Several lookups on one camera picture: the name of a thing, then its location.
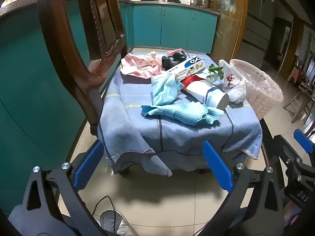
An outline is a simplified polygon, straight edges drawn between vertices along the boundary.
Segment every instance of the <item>cardboard box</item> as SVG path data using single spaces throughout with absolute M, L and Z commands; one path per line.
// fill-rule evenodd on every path
M 187 78 L 190 75 L 198 72 L 201 69 L 206 67 L 204 60 L 197 56 L 193 56 L 178 65 L 172 67 L 171 69 L 167 70 L 166 72 L 175 74 L 175 78 L 179 81 Z

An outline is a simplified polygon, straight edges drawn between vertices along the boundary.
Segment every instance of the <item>blue tablecloth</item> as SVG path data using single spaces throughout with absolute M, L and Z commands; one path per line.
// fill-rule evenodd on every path
M 204 58 L 207 66 L 215 64 L 206 55 L 189 55 Z M 196 99 L 182 91 L 174 103 L 191 101 Z M 208 168 L 202 155 L 205 140 L 216 150 L 241 151 L 258 158 L 262 130 L 247 101 L 229 105 L 213 125 L 196 126 L 166 116 L 145 118 L 141 115 L 141 105 L 152 105 L 151 80 L 122 75 L 117 68 L 104 94 L 98 127 L 98 138 L 105 145 L 104 155 L 115 173 L 133 164 L 141 164 L 147 172 L 167 176 L 174 169 Z

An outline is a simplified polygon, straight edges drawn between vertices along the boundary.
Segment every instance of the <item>trash can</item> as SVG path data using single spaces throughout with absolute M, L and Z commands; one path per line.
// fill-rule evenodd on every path
M 231 59 L 239 74 L 246 78 L 246 99 L 261 120 L 276 104 L 283 102 L 280 86 L 265 72 L 239 59 Z

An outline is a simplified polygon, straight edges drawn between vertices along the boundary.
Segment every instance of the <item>crumpled blue paper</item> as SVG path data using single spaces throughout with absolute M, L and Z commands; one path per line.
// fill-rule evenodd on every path
M 166 115 L 187 125 L 196 125 L 198 122 L 205 120 L 208 124 L 213 124 L 218 120 L 224 111 L 208 107 L 200 102 L 191 102 L 185 104 L 172 104 L 164 106 L 141 106 L 141 114 L 148 115 Z
M 184 87 L 172 73 L 161 73 L 151 78 L 152 102 L 155 106 L 171 104 Z

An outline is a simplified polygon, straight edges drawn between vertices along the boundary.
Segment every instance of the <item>silver bolt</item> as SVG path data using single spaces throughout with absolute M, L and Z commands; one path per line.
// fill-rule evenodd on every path
M 69 163 L 69 162 L 63 163 L 63 164 L 61 165 L 61 168 L 62 168 L 63 170 L 67 170 L 68 168 L 70 168 L 70 163 Z
M 39 170 L 40 170 L 40 167 L 38 167 L 38 166 L 35 166 L 34 168 L 33 168 L 33 172 L 39 172 Z
M 266 170 L 267 170 L 268 173 L 272 173 L 273 172 L 273 168 L 272 167 L 267 167 Z
M 245 168 L 245 165 L 243 163 L 237 163 L 236 164 L 236 167 L 239 169 L 239 170 L 243 170 Z

